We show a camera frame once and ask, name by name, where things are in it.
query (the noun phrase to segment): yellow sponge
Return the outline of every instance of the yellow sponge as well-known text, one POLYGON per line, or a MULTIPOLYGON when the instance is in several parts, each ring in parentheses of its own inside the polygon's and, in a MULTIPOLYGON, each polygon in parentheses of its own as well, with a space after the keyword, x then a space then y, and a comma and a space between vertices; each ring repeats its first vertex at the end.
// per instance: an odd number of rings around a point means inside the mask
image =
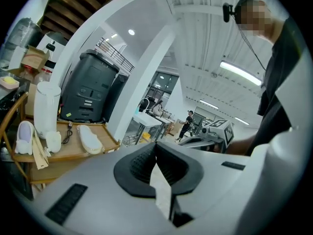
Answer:
POLYGON ((3 80, 8 84, 15 84, 16 83, 16 80, 10 76, 6 76, 3 80))

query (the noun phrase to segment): man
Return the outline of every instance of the man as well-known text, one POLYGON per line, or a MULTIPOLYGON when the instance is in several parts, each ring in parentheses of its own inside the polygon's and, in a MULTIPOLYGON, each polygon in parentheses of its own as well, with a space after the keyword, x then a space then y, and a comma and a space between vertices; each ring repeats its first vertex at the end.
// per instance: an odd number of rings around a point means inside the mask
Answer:
POLYGON ((186 121, 185 122, 182 122, 182 121, 179 122, 180 124, 183 124, 184 126, 181 129, 181 132, 179 134, 179 138, 176 139, 175 142, 180 142, 181 139, 183 138, 184 134, 186 133, 186 131, 188 131, 191 123, 193 122, 193 118, 192 118, 193 114, 194 114, 193 111, 189 111, 188 112, 188 117, 186 118, 186 121))
POLYGON ((227 149, 227 154, 250 156, 256 146, 269 143, 276 134, 291 126, 275 91, 300 59, 305 41, 292 18, 286 21, 274 18, 260 0, 239 0, 235 7, 235 21, 239 29, 250 31, 273 44, 272 57, 261 85, 258 114, 263 119, 260 128, 253 137, 233 142, 227 149))

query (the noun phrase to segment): white table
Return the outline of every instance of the white table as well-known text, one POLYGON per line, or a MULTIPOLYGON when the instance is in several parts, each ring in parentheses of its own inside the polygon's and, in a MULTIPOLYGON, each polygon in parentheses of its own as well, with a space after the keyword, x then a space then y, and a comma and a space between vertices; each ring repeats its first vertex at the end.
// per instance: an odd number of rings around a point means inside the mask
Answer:
POLYGON ((133 115, 133 120, 140 124, 137 132, 138 138, 135 144, 139 142, 141 135, 146 127, 159 126, 162 124, 161 121, 143 112, 138 112, 137 114, 133 115))

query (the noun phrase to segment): black rubber pad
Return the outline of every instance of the black rubber pad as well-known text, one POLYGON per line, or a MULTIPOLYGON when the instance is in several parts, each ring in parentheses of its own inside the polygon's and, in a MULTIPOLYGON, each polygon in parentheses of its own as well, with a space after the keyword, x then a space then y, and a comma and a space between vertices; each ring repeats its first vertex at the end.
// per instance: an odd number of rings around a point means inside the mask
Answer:
POLYGON ((59 225, 62 225, 87 188, 84 185, 73 184, 45 215, 59 225))

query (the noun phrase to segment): bottle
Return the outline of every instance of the bottle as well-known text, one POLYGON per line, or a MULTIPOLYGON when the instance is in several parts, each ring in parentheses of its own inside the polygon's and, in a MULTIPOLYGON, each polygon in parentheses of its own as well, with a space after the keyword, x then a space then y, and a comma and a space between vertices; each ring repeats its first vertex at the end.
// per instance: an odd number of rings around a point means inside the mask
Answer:
POLYGON ((34 84, 38 85, 40 82, 49 81, 50 77, 45 68, 42 68, 40 73, 35 76, 34 84))
POLYGON ((52 71, 46 69, 45 70, 47 72, 47 81, 49 82, 50 81, 50 78, 51 78, 51 75, 52 75, 52 71))
POLYGON ((20 77, 23 77, 29 80, 31 83, 33 83, 34 77, 32 75, 33 73, 32 68, 28 65, 23 65, 23 66, 24 66, 24 71, 21 72, 20 77))

